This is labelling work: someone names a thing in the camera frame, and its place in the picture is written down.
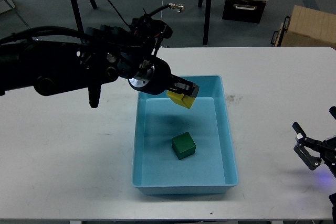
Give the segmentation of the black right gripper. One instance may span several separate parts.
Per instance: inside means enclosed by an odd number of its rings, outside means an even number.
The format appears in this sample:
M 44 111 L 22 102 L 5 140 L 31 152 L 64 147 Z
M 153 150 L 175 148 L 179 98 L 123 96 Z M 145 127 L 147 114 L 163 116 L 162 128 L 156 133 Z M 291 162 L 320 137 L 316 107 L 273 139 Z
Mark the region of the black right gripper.
M 329 109 L 329 113 L 336 120 L 336 106 Z M 294 122 L 292 128 L 296 132 L 296 145 L 294 146 L 295 153 L 301 158 L 310 170 L 315 170 L 322 164 L 326 164 L 333 176 L 335 176 L 335 136 L 320 142 L 321 151 L 320 157 L 313 156 L 308 148 L 315 151 L 316 146 L 313 140 L 307 137 L 305 131 L 298 122 Z

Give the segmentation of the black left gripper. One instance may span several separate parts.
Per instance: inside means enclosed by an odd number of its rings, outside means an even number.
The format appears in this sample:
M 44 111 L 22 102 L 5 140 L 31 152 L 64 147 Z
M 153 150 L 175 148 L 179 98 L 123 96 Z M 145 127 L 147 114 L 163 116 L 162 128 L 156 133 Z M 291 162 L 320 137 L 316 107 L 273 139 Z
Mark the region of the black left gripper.
M 171 74 L 169 65 L 159 58 L 155 58 L 154 63 L 144 73 L 138 72 L 128 82 L 131 88 L 151 95 L 173 88 L 175 93 L 196 98 L 200 90 L 197 84 Z

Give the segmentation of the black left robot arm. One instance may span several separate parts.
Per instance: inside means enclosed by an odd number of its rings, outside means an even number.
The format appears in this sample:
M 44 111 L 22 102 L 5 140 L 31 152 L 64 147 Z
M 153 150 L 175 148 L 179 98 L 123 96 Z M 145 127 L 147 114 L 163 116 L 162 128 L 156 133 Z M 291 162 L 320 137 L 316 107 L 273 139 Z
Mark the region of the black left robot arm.
M 87 88 L 96 108 L 101 86 L 124 78 L 137 91 L 166 92 L 178 105 L 193 105 L 198 85 L 173 75 L 157 57 L 162 40 L 172 36 L 165 22 L 144 13 L 126 29 L 84 29 L 77 0 L 70 1 L 77 29 L 40 26 L 1 39 L 1 94 L 31 86 L 43 96 Z

